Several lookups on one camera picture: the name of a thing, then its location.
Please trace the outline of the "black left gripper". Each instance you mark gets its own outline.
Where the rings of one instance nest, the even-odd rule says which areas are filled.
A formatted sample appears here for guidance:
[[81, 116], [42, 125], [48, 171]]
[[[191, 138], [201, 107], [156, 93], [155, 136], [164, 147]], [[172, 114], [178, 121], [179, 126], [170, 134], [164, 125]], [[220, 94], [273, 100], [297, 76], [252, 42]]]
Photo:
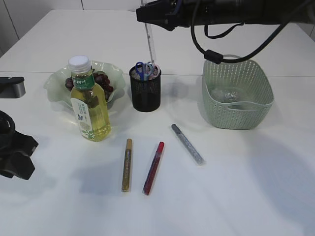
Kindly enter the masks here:
[[[1, 77], [0, 98], [15, 99], [22, 97], [26, 91], [24, 77]], [[5, 112], [0, 112], [0, 175], [29, 180], [35, 166], [32, 156], [38, 142], [29, 135], [15, 131], [14, 120]]]

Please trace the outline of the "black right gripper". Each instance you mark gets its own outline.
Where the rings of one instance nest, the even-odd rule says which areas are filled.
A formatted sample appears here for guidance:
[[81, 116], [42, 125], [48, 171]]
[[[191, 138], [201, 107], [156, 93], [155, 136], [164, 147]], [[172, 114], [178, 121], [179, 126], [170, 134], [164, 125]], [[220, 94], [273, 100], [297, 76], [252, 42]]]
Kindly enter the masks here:
[[156, 0], [136, 9], [138, 22], [173, 31], [191, 26], [194, 11], [196, 25], [223, 24], [236, 12], [235, 0]]

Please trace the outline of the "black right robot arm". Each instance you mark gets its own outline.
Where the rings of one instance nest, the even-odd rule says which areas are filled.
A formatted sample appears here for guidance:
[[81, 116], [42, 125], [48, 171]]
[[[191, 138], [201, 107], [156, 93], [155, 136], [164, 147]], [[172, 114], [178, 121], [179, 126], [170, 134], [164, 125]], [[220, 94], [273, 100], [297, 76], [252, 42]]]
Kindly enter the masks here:
[[279, 25], [301, 0], [156, 0], [136, 10], [137, 20], [168, 31], [223, 24]]

